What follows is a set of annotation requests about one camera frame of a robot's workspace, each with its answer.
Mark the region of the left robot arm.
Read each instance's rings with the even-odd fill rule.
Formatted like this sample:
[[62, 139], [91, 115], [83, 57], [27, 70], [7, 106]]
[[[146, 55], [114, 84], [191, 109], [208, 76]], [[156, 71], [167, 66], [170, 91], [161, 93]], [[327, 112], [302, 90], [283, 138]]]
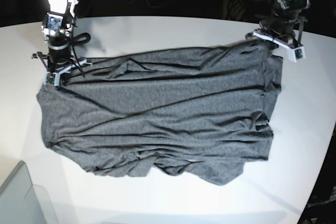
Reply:
[[248, 33], [246, 39], [258, 37], [274, 44], [296, 50], [307, 19], [300, 13], [310, 7], [311, 0], [272, 0], [271, 14], [259, 22], [259, 28]]

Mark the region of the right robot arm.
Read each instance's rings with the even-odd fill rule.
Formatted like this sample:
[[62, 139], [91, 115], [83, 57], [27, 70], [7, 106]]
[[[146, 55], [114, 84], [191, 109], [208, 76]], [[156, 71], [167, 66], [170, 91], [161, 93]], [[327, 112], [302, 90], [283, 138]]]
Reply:
[[39, 59], [46, 69], [45, 85], [59, 86], [62, 76], [70, 74], [73, 69], [78, 69], [84, 76], [83, 66], [92, 64], [85, 57], [77, 57], [75, 51], [76, 46], [84, 45], [91, 39], [89, 33], [74, 36], [78, 3], [78, 0], [48, 0], [49, 12], [41, 25], [48, 53], [38, 51], [32, 54], [32, 58]]

